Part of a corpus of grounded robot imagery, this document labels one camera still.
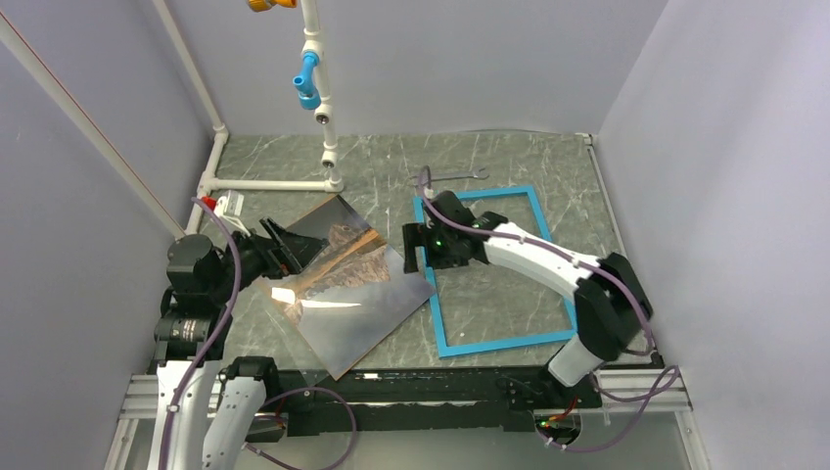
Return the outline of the blue wooden picture frame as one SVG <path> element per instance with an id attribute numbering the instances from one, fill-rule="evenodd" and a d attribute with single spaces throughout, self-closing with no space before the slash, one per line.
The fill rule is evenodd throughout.
<path id="1" fill-rule="evenodd" d="M 471 261 L 425 267 L 438 359 L 450 366 L 540 364 L 576 330 L 573 304 L 518 272 Z"/>

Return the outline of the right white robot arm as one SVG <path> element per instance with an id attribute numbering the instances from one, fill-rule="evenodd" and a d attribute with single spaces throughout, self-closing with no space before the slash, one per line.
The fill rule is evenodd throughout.
<path id="1" fill-rule="evenodd" d="M 476 260 L 501 266 L 536 281 L 570 302 L 576 331 L 548 360 L 539 380 L 545 402 L 562 406 L 577 384 L 601 365 L 631 353 L 638 335 L 652 346 L 653 310 L 629 260 L 616 252 L 601 258 L 564 249 L 537 237 L 507 217 L 486 211 L 475 215 L 456 193 L 443 191 L 421 204 L 425 221 L 402 226 L 404 271 L 461 267 Z"/>

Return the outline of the landscape photo print board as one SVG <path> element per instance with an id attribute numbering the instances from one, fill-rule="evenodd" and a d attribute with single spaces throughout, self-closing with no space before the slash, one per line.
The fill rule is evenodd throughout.
<path id="1" fill-rule="evenodd" d="M 308 384 L 342 378 L 435 292 L 419 272 L 404 272 L 403 256 L 340 196 L 289 229 L 328 243 L 301 274 L 263 286 L 311 349 L 297 362 Z"/>

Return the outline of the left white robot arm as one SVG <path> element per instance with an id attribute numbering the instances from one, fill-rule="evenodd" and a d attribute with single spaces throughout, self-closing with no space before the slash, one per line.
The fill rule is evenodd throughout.
<path id="1" fill-rule="evenodd" d="M 299 235 L 270 218 L 264 234 L 220 230 L 225 249 L 204 234 L 190 234 L 167 250 L 169 285 L 161 300 L 153 364 L 158 381 L 151 469 L 221 469 L 239 453 L 256 411 L 281 397 L 278 368 L 265 356 L 236 358 L 226 380 L 232 397 L 208 421 L 214 381 L 221 371 L 233 309 L 256 279 L 279 280 L 302 273 L 329 242 Z"/>

